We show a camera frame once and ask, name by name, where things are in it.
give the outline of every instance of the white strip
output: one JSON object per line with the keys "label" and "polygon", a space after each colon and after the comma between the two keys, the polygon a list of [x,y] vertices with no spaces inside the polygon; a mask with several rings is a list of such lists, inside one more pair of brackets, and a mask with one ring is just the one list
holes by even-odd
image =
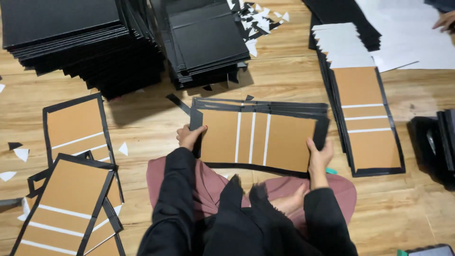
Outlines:
{"label": "white strip", "polygon": [[73,141],[70,141],[70,142],[67,142],[67,143],[63,143],[63,144],[60,144],[60,145],[54,146],[54,147],[52,147],[51,149],[55,149],[55,148],[59,148],[59,147],[63,147],[63,146],[66,146],[66,145],[72,144],[72,143],[74,143],[74,142],[78,142],[78,141],[81,141],[81,140],[84,140],[84,139],[88,139],[88,138],[92,138],[92,137],[95,137],[95,136],[101,135],[101,134],[103,134],[103,133],[104,133],[104,132],[100,132],[100,133],[92,134],[92,135],[89,135],[89,136],[86,136],[86,137],[83,137],[83,138],[75,139],[75,140],[73,140]]}
{"label": "white strip", "polygon": [[241,112],[238,113],[238,120],[237,120],[237,141],[235,142],[235,163],[238,159],[238,141],[240,139],[240,120],[242,119]]}
{"label": "white strip", "polygon": [[89,252],[93,251],[94,249],[96,249],[98,246],[100,246],[102,243],[106,242],[107,240],[109,240],[109,238],[111,238],[111,237],[113,237],[113,236],[115,236],[115,233],[112,234],[111,236],[109,236],[108,238],[106,238],[103,242],[101,242],[101,243],[95,245],[95,246],[94,246],[93,248],[91,248],[88,252],[84,253],[84,255],[87,255]]}
{"label": "white strip", "polygon": [[359,118],[345,118],[345,120],[349,121],[349,120],[378,119],[378,118],[387,118],[387,116],[370,116],[370,117],[359,117]]}
{"label": "white strip", "polygon": [[109,222],[109,219],[105,219],[102,223],[96,225],[96,227],[93,228],[92,232],[101,228],[104,224],[106,224],[107,222]]}
{"label": "white strip", "polygon": [[265,166],[267,160],[267,145],[268,145],[268,132],[270,131],[270,114],[267,114],[267,129],[265,130],[265,147],[264,147],[264,162],[262,165]]}
{"label": "white strip", "polygon": [[391,131],[392,128],[377,128],[377,129],[363,129],[363,130],[350,130],[348,133],[366,133],[366,132],[381,132]]}
{"label": "white strip", "polygon": [[41,224],[41,223],[36,223],[36,222],[33,222],[33,221],[30,221],[28,225],[33,226],[33,227],[37,227],[37,228],[41,228],[41,229],[46,229],[46,230],[51,230],[51,231],[60,232],[60,233],[64,233],[64,234],[69,234],[69,235],[72,235],[72,236],[84,237],[84,234],[79,233],[79,232],[66,230],[66,229],[61,229],[61,228],[56,228],[56,227],[53,227],[53,226],[48,226],[48,225],[44,225],[44,224]]}
{"label": "white strip", "polygon": [[86,149],[86,150],[84,150],[84,151],[77,152],[77,153],[72,154],[72,155],[74,155],[74,156],[80,155],[80,154],[82,154],[82,153],[84,153],[84,152],[87,152],[87,151],[89,151],[89,150],[95,150],[95,149],[99,149],[99,148],[103,148],[103,147],[107,147],[107,144],[104,144],[104,145],[101,145],[101,146],[98,146],[98,147],[94,147],[94,148],[90,148],[90,149]]}
{"label": "white strip", "polygon": [[254,142],[254,124],[256,122],[256,112],[253,112],[253,121],[251,124],[251,140],[250,140],[250,158],[248,159],[248,163],[251,164],[251,160],[253,159],[253,142]]}
{"label": "white strip", "polygon": [[25,244],[25,245],[34,246],[34,247],[43,248],[43,249],[50,250],[50,251],[57,251],[57,252],[61,252],[61,253],[69,254],[69,255],[77,255],[77,251],[70,251],[70,250],[65,250],[65,249],[61,249],[61,248],[57,248],[57,247],[53,247],[53,246],[42,245],[42,244],[38,244],[35,242],[27,241],[27,240],[21,240],[20,243]]}
{"label": "white strip", "polygon": [[98,160],[98,161],[104,162],[104,161],[106,161],[106,160],[108,160],[108,159],[110,159],[110,157],[106,157],[106,158],[100,159],[100,160]]}
{"label": "white strip", "polygon": [[74,211],[70,211],[70,210],[59,209],[59,208],[55,208],[52,206],[38,205],[38,208],[51,210],[51,211],[55,211],[55,212],[60,212],[60,213],[68,214],[71,216],[81,217],[81,218],[88,219],[88,220],[91,219],[91,215],[78,213],[78,212],[74,212]]}
{"label": "white strip", "polygon": [[383,106],[384,104],[378,103],[378,104],[363,104],[363,105],[346,105],[346,106],[341,106],[341,108],[363,108],[363,107],[380,107]]}

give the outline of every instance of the pink pants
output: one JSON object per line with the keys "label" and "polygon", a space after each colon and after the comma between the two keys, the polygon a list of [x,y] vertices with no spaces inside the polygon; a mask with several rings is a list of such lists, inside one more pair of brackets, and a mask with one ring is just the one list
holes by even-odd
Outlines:
{"label": "pink pants", "polygon": [[[150,160],[147,167],[147,185],[152,207],[158,201],[161,183],[164,178],[164,165],[166,157]],[[343,213],[344,219],[348,224],[354,213],[357,201],[357,192],[354,184],[349,180],[333,174],[327,174],[330,188],[334,191],[335,197]],[[196,161],[196,188],[193,190],[195,220],[203,219],[218,212],[220,193],[228,179],[215,173],[212,169],[200,160]],[[265,181],[268,199],[270,201],[292,195],[300,185],[305,183],[309,188],[308,179],[295,177],[280,177]],[[250,202],[247,196],[243,196],[242,207],[249,207]],[[289,216],[294,226],[302,233],[306,234],[305,212],[303,207]]]}

